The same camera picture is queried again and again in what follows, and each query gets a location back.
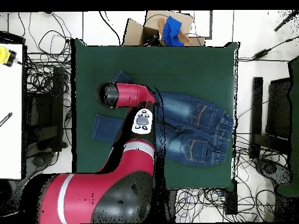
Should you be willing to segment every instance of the green table surface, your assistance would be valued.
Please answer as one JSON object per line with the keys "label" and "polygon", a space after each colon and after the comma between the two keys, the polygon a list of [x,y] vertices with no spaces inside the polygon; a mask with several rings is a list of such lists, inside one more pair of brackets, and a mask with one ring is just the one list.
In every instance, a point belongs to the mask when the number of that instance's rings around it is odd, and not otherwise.
{"label": "green table surface", "polygon": [[[127,108],[111,110],[100,106],[95,99],[96,88],[112,80],[119,69],[138,84],[210,101],[232,116],[237,48],[237,43],[225,47],[88,47],[75,40],[77,172],[99,170],[112,146],[91,140],[96,114],[126,117]],[[166,186],[231,188],[231,164],[232,142],[226,161],[215,166],[187,166],[167,159]]]}

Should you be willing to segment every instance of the blue cloth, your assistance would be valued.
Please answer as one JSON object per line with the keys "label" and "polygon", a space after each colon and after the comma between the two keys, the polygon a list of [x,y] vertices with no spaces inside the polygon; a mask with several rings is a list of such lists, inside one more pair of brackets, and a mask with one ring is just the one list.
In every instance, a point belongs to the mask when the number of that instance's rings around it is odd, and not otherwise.
{"label": "blue cloth", "polygon": [[[133,81],[123,71],[117,75],[114,78],[116,82]],[[223,162],[234,124],[229,114],[215,104],[186,94],[161,92],[161,96],[164,104],[166,159],[195,166]],[[112,144],[122,122],[121,119],[98,114],[91,138]],[[163,136],[162,130],[161,124],[156,122],[156,146]]]}
{"label": "blue cloth", "polygon": [[167,18],[163,29],[163,41],[166,46],[184,46],[184,44],[178,39],[181,25],[181,22],[171,16]]}

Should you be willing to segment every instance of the jeans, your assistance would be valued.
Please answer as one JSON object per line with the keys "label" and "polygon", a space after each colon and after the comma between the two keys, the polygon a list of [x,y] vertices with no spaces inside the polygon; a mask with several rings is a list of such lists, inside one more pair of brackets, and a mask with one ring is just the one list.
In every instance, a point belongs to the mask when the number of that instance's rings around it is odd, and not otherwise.
{"label": "jeans", "polygon": [[[123,71],[114,82],[134,83]],[[164,105],[166,159],[186,165],[211,166],[224,162],[234,121],[220,107],[186,94],[161,92]],[[123,120],[97,115],[93,140],[113,143]],[[155,123],[156,146],[162,137],[161,123]]]}

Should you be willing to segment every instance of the white desk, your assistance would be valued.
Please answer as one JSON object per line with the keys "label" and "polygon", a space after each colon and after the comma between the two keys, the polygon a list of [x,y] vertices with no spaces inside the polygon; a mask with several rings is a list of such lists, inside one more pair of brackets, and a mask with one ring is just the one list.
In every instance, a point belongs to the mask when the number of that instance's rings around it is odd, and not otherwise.
{"label": "white desk", "polygon": [[[0,44],[17,53],[22,61],[22,45]],[[0,127],[0,179],[21,179],[22,168],[22,66],[0,65],[0,121],[12,113]]]}

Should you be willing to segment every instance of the jeans pocket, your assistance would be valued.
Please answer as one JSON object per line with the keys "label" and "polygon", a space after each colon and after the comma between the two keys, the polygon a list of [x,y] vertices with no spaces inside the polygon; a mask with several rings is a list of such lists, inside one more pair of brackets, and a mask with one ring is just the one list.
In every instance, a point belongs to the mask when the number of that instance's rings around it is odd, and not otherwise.
{"label": "jeans pocket", "polygon": [[185,159],[191,162],[206,162],[207,141],[189,139],[182,147]]}
{"label": "jeans pocket", "polygon": [[190,112],[191,124],[209,129],[216,113],[217,109],[199,103]]}

